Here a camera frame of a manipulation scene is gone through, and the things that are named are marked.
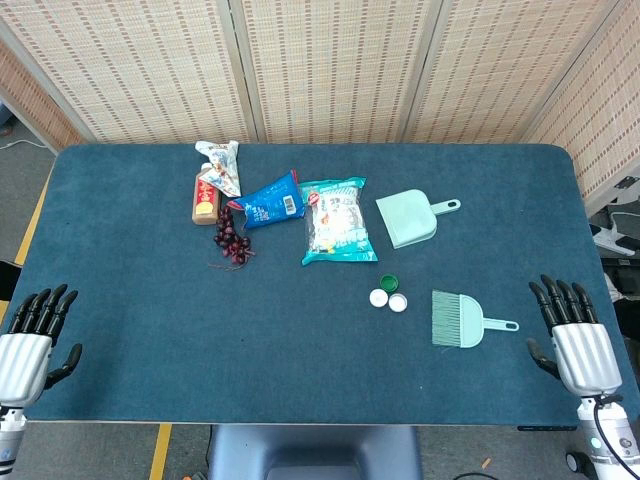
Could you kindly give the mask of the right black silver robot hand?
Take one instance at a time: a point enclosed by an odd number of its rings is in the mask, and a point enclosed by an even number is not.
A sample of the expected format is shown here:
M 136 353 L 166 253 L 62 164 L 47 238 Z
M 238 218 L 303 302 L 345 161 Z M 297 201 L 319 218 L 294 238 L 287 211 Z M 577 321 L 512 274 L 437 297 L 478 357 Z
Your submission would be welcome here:
M 538 368 L 578 397 L 614 395 L 622 385 L 621 373 L 609 334 L 584 287 L 543 274 L 541 282 L 531 282 L 529 289 L 554 352 L 550 357 L 535 339 L 527 339 L 529 355 Z

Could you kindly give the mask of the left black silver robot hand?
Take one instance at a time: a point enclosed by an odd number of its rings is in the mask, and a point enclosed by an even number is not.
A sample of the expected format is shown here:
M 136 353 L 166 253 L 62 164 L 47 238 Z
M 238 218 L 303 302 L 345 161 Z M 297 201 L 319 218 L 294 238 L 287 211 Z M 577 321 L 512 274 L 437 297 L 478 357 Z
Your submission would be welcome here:
M 78 296 L 65 284 L 27 296 L 1 335 L 1 408 L 24 409 L 76 369 L 83 346 L 72 346 L 62 366 L 49 368 L 71 305 Z

